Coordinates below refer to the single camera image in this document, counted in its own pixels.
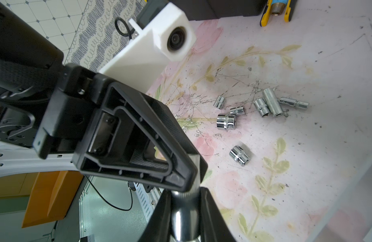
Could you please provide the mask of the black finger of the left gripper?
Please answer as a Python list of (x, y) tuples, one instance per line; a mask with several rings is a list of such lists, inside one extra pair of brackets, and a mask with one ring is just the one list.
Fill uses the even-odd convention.
[(119, 82), (108, 86), (94, 110), (73, 163), (83, 174), (187, 192), (208, 164), (170, 109)]

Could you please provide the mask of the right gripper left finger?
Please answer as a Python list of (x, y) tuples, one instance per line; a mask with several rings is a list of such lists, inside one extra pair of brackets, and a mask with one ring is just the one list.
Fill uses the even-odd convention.
[(138, 242), (169, 242), (171, 192), (164, 190)]

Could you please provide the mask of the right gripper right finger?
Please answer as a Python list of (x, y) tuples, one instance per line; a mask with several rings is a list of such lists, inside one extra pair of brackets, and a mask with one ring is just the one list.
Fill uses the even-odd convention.
[(235, 242), (210, 191), (200, 188), (200, 236), (202, 242)]

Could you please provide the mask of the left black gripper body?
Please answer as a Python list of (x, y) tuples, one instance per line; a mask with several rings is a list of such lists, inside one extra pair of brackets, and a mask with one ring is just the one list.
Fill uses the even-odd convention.
[(63, 52), (0, 2), (0, 142), (74, 153), (110, 81), (63, 64)]

